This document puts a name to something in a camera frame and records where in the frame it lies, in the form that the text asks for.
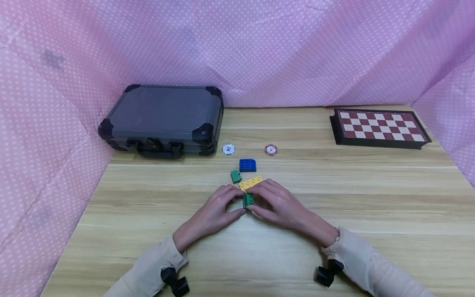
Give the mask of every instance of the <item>white poker chip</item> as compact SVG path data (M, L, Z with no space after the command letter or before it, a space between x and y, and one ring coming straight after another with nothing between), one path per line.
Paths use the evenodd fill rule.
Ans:
M269 156L274 156L277 154L277 147L273 144L269 144L264 149L264 152L268 154Z
M225 144L223 145L223 154L225 155L232 155L234 154L234 151L236 148L234 147L234 144Z

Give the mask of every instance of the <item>wood grain surface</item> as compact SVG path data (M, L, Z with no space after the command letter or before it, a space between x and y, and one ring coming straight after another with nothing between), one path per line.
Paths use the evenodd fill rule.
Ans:
M474 191L439 143L431 135L422 150L335 145L330 115L332 108L321 107L226 109L218 146L233 143L233 155L157 161L115 153L43 296L101 296L148 246L231 183L240 158L257 162L243 180L278 181L436 295L474 296ZM278 154L266 155L267 144ZM231 209L239 207L241 200ZM251 213L194 244L188 256L180 271L188 296L364 296L345 277L330 288L315 283L319 249ZM166 288L161 296L173 295Z

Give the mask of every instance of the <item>red poker chip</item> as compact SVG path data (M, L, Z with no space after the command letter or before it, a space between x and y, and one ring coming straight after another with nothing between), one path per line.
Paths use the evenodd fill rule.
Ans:
M275 156L277 155L277 147L273 144L269 144L264 149L264 152L268 154L269 156Z

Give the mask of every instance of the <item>sleeve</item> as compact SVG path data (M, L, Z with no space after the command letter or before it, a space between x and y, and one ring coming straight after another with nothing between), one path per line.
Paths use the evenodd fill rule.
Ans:
M177 251L172 236L149 247L104 297L153 297L164 287L160 272L173 267L178 272L188 262L186 252Z
M360 288L373 296L434 296L367 241L345 228L339 230L337 241L322 250L328 259L343 263L343 272Z

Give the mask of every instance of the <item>checkered board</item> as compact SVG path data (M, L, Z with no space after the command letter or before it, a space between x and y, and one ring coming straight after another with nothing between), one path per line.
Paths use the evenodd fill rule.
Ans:
M330 119L337 144L420 149L431 142L409 111L337 108Z

